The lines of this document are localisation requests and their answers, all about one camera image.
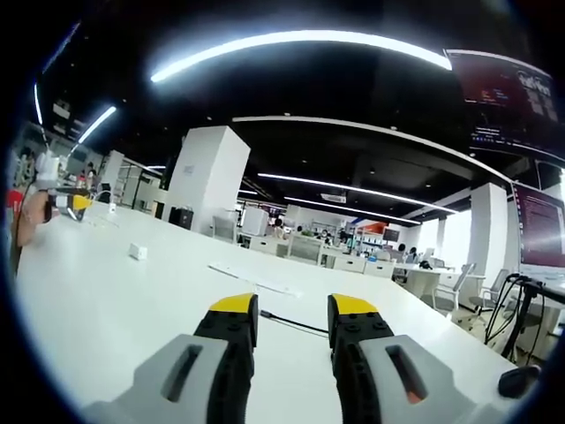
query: small white box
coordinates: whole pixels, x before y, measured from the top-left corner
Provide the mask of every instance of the small white box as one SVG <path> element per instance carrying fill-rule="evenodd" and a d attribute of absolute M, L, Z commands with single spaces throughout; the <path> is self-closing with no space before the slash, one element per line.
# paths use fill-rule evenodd
<path fill-rule="evenodd" d="M 144 261 L 147 259 L 147 248 L 131 243 L 129 255 L 138 261 Z"/>

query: monitor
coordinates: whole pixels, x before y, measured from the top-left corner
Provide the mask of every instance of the monitor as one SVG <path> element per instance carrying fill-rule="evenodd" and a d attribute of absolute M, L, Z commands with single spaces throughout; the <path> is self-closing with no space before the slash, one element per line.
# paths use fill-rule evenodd
<path fill-rule="evenodd" d="M 530 266 L 565 269 L 565 212 L 563 201 L 515 184 L 518 212 L 520 269 Z"/>
<path fill-rule="evenodd" d="M 463 90 L 471 148 L 565 160 L 565 127 L 549 74 L 490 53 L 447 50 L 447 54 Z"/>
<path fill-rule="evenodd" d="M 382 236 L 382 239 L 385 241 L 398 241 L 399 235 L 400 235 L 400 231 L 390 230 L 389 228 L 385 228 L 385 233 Z"/>

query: black ceiling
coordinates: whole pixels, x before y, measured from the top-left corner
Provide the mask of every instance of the black ceiling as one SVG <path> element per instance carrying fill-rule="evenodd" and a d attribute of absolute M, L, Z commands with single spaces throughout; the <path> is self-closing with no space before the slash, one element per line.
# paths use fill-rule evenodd
<path fill-rule="evenodd" d="M 544 1 L 538 3 L 534 16 L 551 14 L 539 9 Z M 493 177 L 451 155 L 382 133 L 231 119 L 288 113 L 394 126 L 468 154 L 470 132 L 453 72 L 386 50 L 288 43 L 217 57 L 159 84 L 150 76 L 175 59 L 246 36 L 338 29 L 385 35 L 438 53 L 476 49 L 515 57 L 553 72 L 560 87 L 561 62 L 546 46 L 538 47 L 547 32 L 539 31 L 539 19 L 524 19 L 524 11 L 494 0 L 101 2 L 40 77 L 41 109 L 48 129 L 58 124 L 76 140 L 75 119 L 89 124 L 115 105 L 117 113 L 87 145 L 102 153 L 114 148 L 147 165 L 165 164 L 190 128 L 230 125 L 252 148 L 246 179 L 271 200 L 319 201 L 320 193 L 330 191 L 265 180 L 257 172 L 437 201 Z M 54 102 L 69 108 L 70 119 L 52 112 Z M 33 104 L 29 118 L 35 121 Z M 520 160 L 473 153 L 497 170 Z M 347 200 L 348 207 L 395 216 L 418 208 L 353 192 Z"/>

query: computer screen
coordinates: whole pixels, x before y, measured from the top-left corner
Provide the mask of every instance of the computer screen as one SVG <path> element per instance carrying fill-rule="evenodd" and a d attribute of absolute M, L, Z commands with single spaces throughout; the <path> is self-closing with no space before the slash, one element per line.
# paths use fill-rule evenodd
<path fill-rule="evenodd" d="M 514 185 L 520 229 L 520 263 L 565 268 L 563 201 Z"/>
<path fill-rule="evenodd" d="M 385 241 L 398 241 L 398 235 L 400 234 L 399 231 L 390 230 L 389 228 L 385 229 L 385 233 L 382 236 L 382 239 Z"/>
<path fill-rule="evenodd" d="M 447 53 L 463 90 L 473 146 L 565 158 L 565 131 L 550 75 L 510 57 Z"/>

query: ceiling light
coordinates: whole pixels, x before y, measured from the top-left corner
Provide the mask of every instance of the ceiling light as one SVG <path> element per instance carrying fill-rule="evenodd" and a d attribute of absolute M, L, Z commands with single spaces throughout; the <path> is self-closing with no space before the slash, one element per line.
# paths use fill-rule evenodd
<path fill-rule="evenodd" d="M 367 190 L 365 188 L 351 187 L 349 185 L 341 185 L 341 184 L 333 184 L 333 183 L 324 183 L 323 181 L 315 181 L 313 179 L 285 177 L 283 175 L 273 175 L 273 174 L 263 174 L 263 173 L 259 173 L 257 175 L 259 177 L 264 177 L 264 178 L 283 179 L 283 180 L 286 180 L 286 181 L 296 181 L 298 183 L 315 184 L 317 186 L 341 188 L 342 190 L 351 190 L 352 192 L 372 194 L 372 195 L 375 195 L 375 196 L 388 197 L 389 199 L 395 199 L 397 201 L 404 201 L 406 203 L 412 203 L 412 204 L 415 204 L 415 205 L 427 206 L 429 208 L 443 210 L 445 212 L 450 212 L 452 214 L 457 213 L 456 210 L 453 210 L 453 209 L 450 209 L 450 208 L 444 208 L 443 206 L 434 205 L 432 203 L 427 203 L 426 201 L 417 201 L 415 199 L 409 199 L 408 197 L 397 196 L 395 194 L 389 194 L 389 193 L 383 193 L 383 192 L 376 192 L 374 190 Z"/>
<path fill-rule="evenodd" d="M 37 112 L 37 120 L 39 125 L 43 125 L 43 117 L 41 116 L 41 109 L 39 107 L 39 98 L 37 97 L 37 84 L 34 84 L 34 96 L 35 96 L 35 111 Z"/>
<path fill-rule="evenodd" d="M 357 212 L 359 214 L 367 214 L 367 215 L 373 215 L 373 216 L 379 216 L 381 218 L 385 218 L 385 219 L 394 219 L 396 221 L 403 221 L 405 223 L 416 223 L 416 224 L 420 224 L 419 221 L 412 221 L 411 219 L 404 219 L 404 218 L 397 218 L 396 216 L 389 216 L 389 215 L 383 215 L 383 214 L 377 214 L 375 212 L 369 212 L 366 210 L 359 210 L 359 209 L 353 209 L 353 208 L 346 208 L 345 206 L 337 206 L 337 205 L 330 205 L 328 203 L 320 203 L 318 201 L 305 201 L 304 199 L 295 199 L 294 197 L 285 197 L 284 199 L 286 199 L 287 201 L 302 201 L 303 203 L 310 203 L 312 205 L 319 205 L 319 206 L 325 206 L 326 208 L 336 208 L 336 209 L 341 209 L 341 210 L 349 210 L 350 212 Z"/>
<path fill-rule="evenodd" d="M 114 106 L 110 106 L 104 113 L 102 113 L 100 117 L 96 119 L 92 125 L 90 125 L 90 127 L 85 131 L 85 133 L 80 136 L 79 144 L 81 144 L 84 140 L 86 140 L 87 137 L 92 133 L 92 131 L 94 131 L 98 127 L 98 125 L 104 122 L 115 111 L 116 108 Z"/>
<path fill-rule="evenodd" d="M 451 63 L 449 59 L 430 50 L 422 49 L 407 42 L 399 42 L 392 38 L 381 37 L 373 34 L 352 33 L 348 31 L 332 31 L 332 30 L 304 30 L 304 31 L 288 31 L 282 33 L 272 33 L 264 35 L 256 35 L 247 37 L 234 42 L 226 42 L 225 44 L 213 47 L 212 49 L 201 51 L 195 55 L 180 59 L 173 64 L 165 67 L 155 73 L 151 80 L 159 82 L 167 79 L 175 73 L 181 72 L 195 64 L 204 62 L 213 57 L 219 57 L 232 51 L 241 49 L 249 49 L 256 46 L 265 46 L 269 44 L 278 44 L 281 42 L 348 42 L 352 44 L 364 44 L 366 46 L 380 47 L 418 57 L 439 67 L 451 71 Z"/>

